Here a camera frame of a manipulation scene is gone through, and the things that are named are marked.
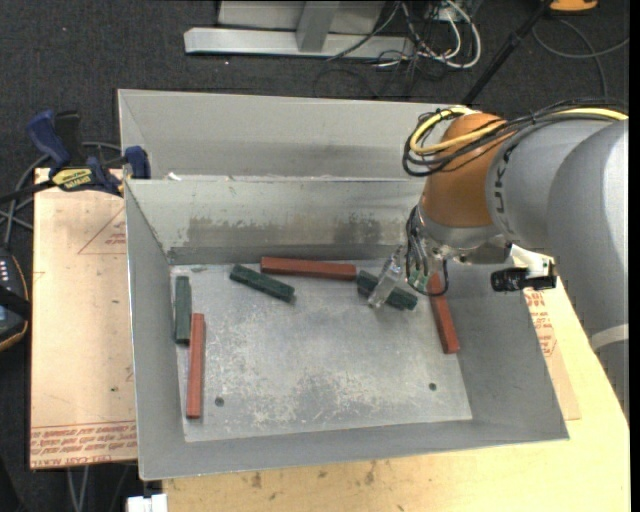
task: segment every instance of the black floor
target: black floor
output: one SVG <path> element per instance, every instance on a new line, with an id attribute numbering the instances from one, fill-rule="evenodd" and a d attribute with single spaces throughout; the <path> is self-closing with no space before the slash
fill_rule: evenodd
<path id="1" fill-rule="evenodd" d="M 211 25 L 214 2 L 0 0 L 0 195 L 12 190 L 39 156 L 25 125 L 45 108 L 78 110 L 85 140 L 117 144 L 119 88 L 460 103 L 507 36 L 538 4 L 484 0 L 475 18 L 483 46 L 480 62 L 464 71 L 425 64 L 411 77 L 404 67 L 394 75 L 348 59 L 186 56 L 183 33 Z M 602 50 L 628 37 L 629 4 L 601 0 L 588 15 L 562 19 Z M 413 2 L 415 12 L 423 6 Z M 582 36 L 558 19 L 543 18 L 537 32 L 557 50 L 590 51 Z M 385 33 L 405 33 L 401 15 Z M 629 46 L 599 60 L 552 54 L 529 35 L 474 104 L 512 117 L 559 100 L 602 96 L 603 87 L 609 97 L 628 102 Z M 20 218 L 30 222 L 32 212 L 27 208 Z M 10 248 L 30 275 L 31 232 L 15 226 Z M 32 472 L 27 467 L 29 345 L 27 337 L 0 352 L 0 512 L 12 512 L 20 504 L 29 511 L 72 510 L 64 471 Z M 74 470 L 73 476 L 79 487 L 82 470 Z M 116 490 L 122 495 L 143 492 L 135 467 L 122 465 L 91 468 L 87 489 L 86 511 L 108 510 Z M 114 510 L 119 510 L 119 500 Z"/>

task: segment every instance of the cardboard sheet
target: cardboard sheet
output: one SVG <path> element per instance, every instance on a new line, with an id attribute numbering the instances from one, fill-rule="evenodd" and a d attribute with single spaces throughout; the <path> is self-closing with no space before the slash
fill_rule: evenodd
<path id="1" fill-rule="evenodd" d="M 121 198 L 35 196 L 32 469 L 137 457 L 125 247 Z"/>

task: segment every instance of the yellow cable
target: yellow cable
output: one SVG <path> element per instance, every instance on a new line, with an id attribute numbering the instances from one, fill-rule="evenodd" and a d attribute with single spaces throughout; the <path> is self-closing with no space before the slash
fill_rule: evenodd
<path id="1" fill-rule="evenodd" d="M 477 111 L 471 110 L 470 108 L 467 108 L 467 107 L 449 107 L 436 114 L 429 116 L 429 118 L 424 123 L 422 123 L 420 126 L 418 126 L 418 128 L 415 129 L 415 131 L 413 132 L 413 135 L 411 135 L 411 139 L 409 140 L 409 146 L 411 147 L 411 151 L 413 151 L 416 154 L 422 154 L 420 151 L 423 150 L 424 148 L 421 148 L 420 146 L 418 146 L 418 140 L 432 126 L 456 114 L 467 115 L 467 114 L 473 114 L 475 112 Z"/>
<path id="2" fill-rule="evenodd" d="M 464 143 L 464 142 L 472 142 L 474 140 L 479 139 L 480 137 L 482 137 L 486 133 L 489 133 L 489 132 L 495 130 L 496 125 L 495 124 L 491 124 L 489 126 L 481 128 L 479 130 L 476 130 L 476 131 L 467 133 L 465 135 L 461 135 L 459 137 L 456 137 L 455 139 L 449 139 L 449 140 L 447 140 L 445 142 L 440 142 L 438 144 L 432 144 L 432 145 L 426 146 L 426 147 L 420 147 L 418 145 L 418 140 L 420 139 L 420 137 L 431 126 L 443 121 L 444 119 L 450 117 L 453 114 L 466 115 L 466 114 L 472 114 L 472 113 L 476 113 L 476 112 L 477 111 L 471 110 L 471 109 L 468 109 L 468 108 L 465 108 L 465 107 L 451 107 L 451 108 L 449 108 L 447 110 L 444 110 L 443 112 L 440 112 L 439 114 L 434 114 L 434 115 L 430 116 L 429 119 L 427 119 L 422 125 L 420 125 L 413 132 L 413 135 L 411 136 L 411 139 L 409 141 L 409 145 L 411 147 L 411 151 L 413 151 L 417 155 L 426 155 L 426 154 L 434 153 L 436 151 L 441 151 L 443 149 L 450 148 L 451 146 L 455 146 L 455 145 L 458 145 L 458 144 L 461 144 L 461 143 Z M 606 108 L 590 108 L 590 107 L 572 108 L 572 109 L 568 109 L 568 110 L 563 110 L 561 112 L 555 112 L 555 113 L 550 114 L 550 115 L 568 115 L 568 114 L 599 115 L 599 116 L 603 116 L 603 117 L 610 117 L 611 119 L 615 119 L 615 120 L 618 120 L 618 121 L 621 121 L 623 119 L 627 119 L 629 117 L 626 114 L 623 114 L 621 112 L 616 112 L 615 110 L 609 110 L 609 109 L 606 109 Z"/>
<path id="3" fill-rule="evenodd" d="M 590 107 L 582 107 L 582 108 L 572 108 L 569 110 L 563 110 L 561 112 L 556 112 L 551 115 L 563 115 L 563 114 L 595 114 L 598 116 L 610 117 L 611 119 L 615 119 L 617 121 L 622 121 L 624 119 L 628 119 L 629 116 L 623 114 L 622 112 L 616 112 L 615 110 L 609 110 L 608 108 L 590 108 Z"/>

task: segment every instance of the green block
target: green block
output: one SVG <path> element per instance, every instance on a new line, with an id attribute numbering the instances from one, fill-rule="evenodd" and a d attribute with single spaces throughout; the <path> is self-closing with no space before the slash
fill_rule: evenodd
<path id="1" fill-rule="evenodd" d="M 361 270 L 356 278 L 356 284 L 358 285 L 358 292 L 368 297 L 378 284 L 378 278 L 366 270 Z M 389 306 L 396 309 L 413 311 L 418 304 L 418 297 L 400 288 L 394 288 L 389 297 L 387 297 L 385 304 L 389 304 Z"/>
<path id="2" fill-rule="evenodd" d="M 277 279 L 273 279 L 265 274 L 251 270 L 250 268 L 243 267 L 242 265 L 235 265 L 229 276 L 233 281 L 245 284 L 254 290 L 271 295 L 276 299 L 283 300 L 285 302 L 293 302 L 295 288 L 288 284 L 282 283 Z"/>
<path id="3" fill-rule="evenodd" d="M 189 343 L 191 338 L 191 283 L 187 276 L 176 277 L 176 297 L 173 307 L 176 342 Z"/>

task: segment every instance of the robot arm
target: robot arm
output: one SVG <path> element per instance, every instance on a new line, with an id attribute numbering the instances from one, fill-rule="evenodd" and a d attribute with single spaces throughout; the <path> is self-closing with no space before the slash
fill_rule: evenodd
<path id="1" fill-rule="evenodd" d="M 442 142 L 423 147 L 449 118 Z M 625 114 L 592 103 L 510 122 L 454 107 L 418 126 L 404 159 L 427 177 L 407 223 L 408 284 L 428 295 L 449 259 L 500 263 L 513 246 L 540 253 L 538 265 L 494 273 L 493 288 L 552 287 L 557 270 L 627 416 L 628 132 Z"/>

